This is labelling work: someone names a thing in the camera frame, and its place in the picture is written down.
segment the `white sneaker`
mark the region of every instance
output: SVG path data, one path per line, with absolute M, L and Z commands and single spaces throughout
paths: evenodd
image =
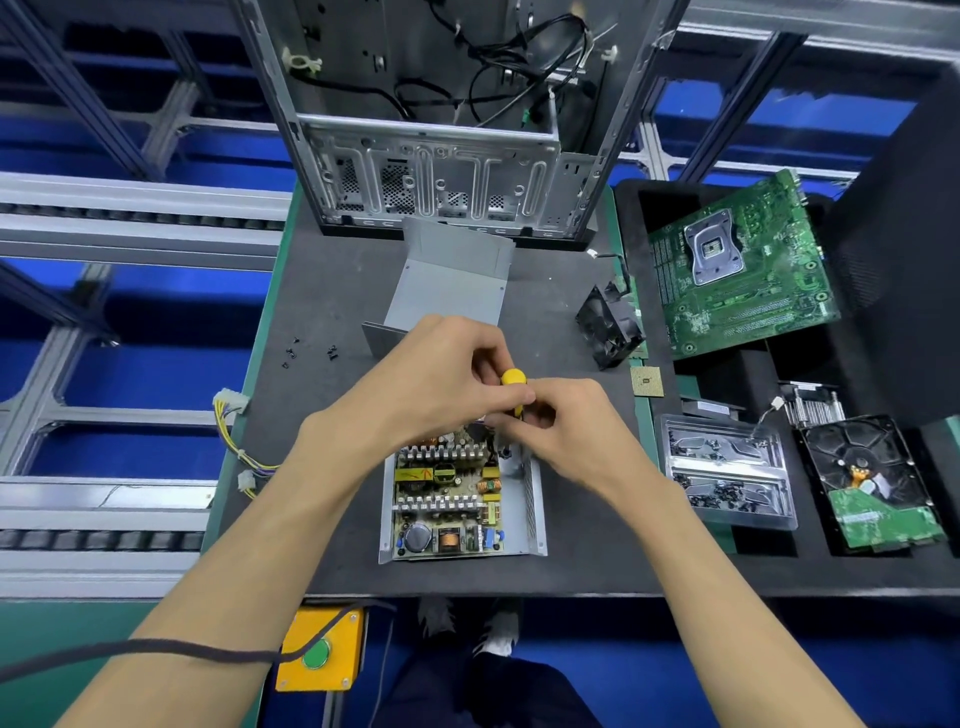
M 522 602 L 512 599 L 499 599 L 497 611 L 484 625 L 480 644 L 473 650 L 474 655 L 490 652 L 500 657 L 510 657 L 514 645 L 520 639 L 520 608 Z
M 445 596 L 422 596 L 417 606 L 417 621 L 423 627 L 424 637 L 441 632 L 456 632 L 453 626 L 452 603 Z

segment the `person's left hand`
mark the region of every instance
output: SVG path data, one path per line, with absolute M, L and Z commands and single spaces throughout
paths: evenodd
M 500 384 L 513 366 L 499 328 L 431 314 L 327 412 L 342 424 L 360 417 L 386 457 L 403 445 L 533 402 L 536 395 L 526 384 Z

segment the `forearm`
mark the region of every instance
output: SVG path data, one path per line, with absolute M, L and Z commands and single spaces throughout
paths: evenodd
M 334 528 L 375 462 L 371 453 L 349 448 L 295 446 L 263 492 L 134 636 L 278 649 Z M 268 669 L 177 655 L 117 657 L 60 724 L 236 725 Z
M 662 475 L 620 506 L 657 574 L 684 647 L 724 725 L 860 726 Z

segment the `cooling fan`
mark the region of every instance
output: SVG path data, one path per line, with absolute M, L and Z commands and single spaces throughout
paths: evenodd
M 847 548 L 903 548 L 944 536 L 892 419 L 857 417 L 802 436 Z
M 643 342 L 634 307 L 623 301 L 624 295 L 613 282 L 602 291 L 593 286 L 577 313 L 577 325 L 600 369 L 615 367 Z

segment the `dark pants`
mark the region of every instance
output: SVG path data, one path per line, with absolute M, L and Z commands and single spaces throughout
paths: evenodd
M 374 728 L 602 728 L 570 681 L 549 665 L 481 652 L 442 633 L 400 671 Z

